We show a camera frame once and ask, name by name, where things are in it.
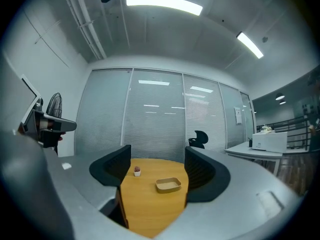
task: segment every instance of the black office chair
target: black office chair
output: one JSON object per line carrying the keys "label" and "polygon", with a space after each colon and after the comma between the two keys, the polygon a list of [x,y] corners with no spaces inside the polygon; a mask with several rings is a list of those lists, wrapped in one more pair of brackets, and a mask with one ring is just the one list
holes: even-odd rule
{"label": "black office chair", "polygon": [[205,149],[204,144],[209,140],[208,135],[202,130],[195,130],[196,138],[189,139],[189,146],[200,149]]}

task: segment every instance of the window blind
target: window blind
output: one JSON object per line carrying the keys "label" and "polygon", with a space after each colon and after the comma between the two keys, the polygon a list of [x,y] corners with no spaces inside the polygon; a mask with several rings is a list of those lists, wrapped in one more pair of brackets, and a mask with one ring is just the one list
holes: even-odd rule
{"label": "window blind", "polygon": [[[246,141],[246,122],[244,107],[240,93],[237,89],[220,84],[221,95],[223,99],[226,130],[227,130],[227,148],[234,147]],[[242,123],[237,124],[235,107],[241,111]]]}
{"label": "window blind", "polygon": [[195,130],[208,135],[204,147],[224,152],[226,121],[222,97],[217,82],[184,75],[187,139],[195,138]]}
{"label": "window blind", "polygon": [[253,111],[251,108],[251,103],[249,96],[241,93],[241,99],[243,104],[243,110],[244,110],[244,118],[245,118],[245,132],[246,132],[246,140],[248,138],[252,139],[252,134],[255,133],[254,130],[254,118],[253,118]]}
{"label": "window blind", "polygon": [[82,95],[75,130],[75,154],[120,145],[131,70],[93,71]]}
{"label": "window blind", "polygon": [[123,143],[131,145],[132,158],[184,162],[185,105],[180,74],[134,70]]}

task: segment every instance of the wooden tray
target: wooden tray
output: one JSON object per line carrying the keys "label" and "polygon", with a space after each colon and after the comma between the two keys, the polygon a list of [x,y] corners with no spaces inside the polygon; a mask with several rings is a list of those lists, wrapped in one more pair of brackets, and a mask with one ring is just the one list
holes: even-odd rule
{"label": "wooden tray", "polygon": [[161,178],[155,181],[156,190],[159,193],[170,193],[181,188],[181,182],[177,178]]}

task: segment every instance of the electric fan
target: electric fan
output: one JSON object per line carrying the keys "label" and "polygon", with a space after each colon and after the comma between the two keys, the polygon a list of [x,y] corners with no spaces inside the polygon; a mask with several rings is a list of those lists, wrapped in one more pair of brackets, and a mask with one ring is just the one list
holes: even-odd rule
{"label": "electric fan", "polygon": [[[62,116],[62,98],[59,92],[55,93],[48,104],[48,107],[45,111],[46,114],[61,118]],[[58,154],[58,142],[56,143],[55,147],[53,147],[54,151]]]}

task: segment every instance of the printer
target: printer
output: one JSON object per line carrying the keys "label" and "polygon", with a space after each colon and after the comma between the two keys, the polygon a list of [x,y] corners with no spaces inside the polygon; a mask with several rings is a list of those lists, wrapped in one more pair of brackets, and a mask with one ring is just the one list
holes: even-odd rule
{"label": "printer", "polygon": [[255,133],[252,135],[252,148],[276,153],[287,151],[287,132]]}

